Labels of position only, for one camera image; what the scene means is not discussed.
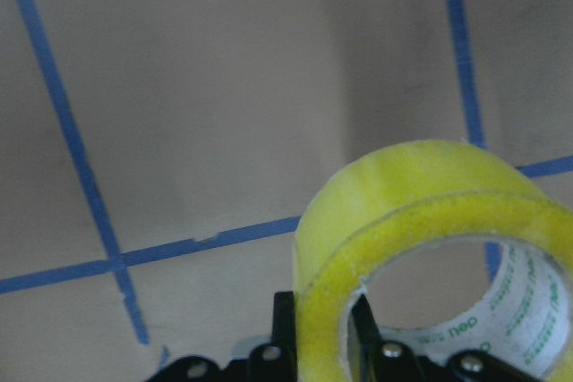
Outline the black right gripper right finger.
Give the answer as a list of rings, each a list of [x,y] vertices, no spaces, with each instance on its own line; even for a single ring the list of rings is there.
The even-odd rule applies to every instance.
[[[365,295],[350,313],[350,375],[352,381],[425,381],[412,350],[382,337]]]

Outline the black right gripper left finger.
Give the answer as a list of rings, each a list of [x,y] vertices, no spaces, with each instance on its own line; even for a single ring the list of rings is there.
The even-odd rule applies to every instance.
[[[270,338],[251,351],[248,380],[297,380],[295,298],[292,292],[274,294]]]

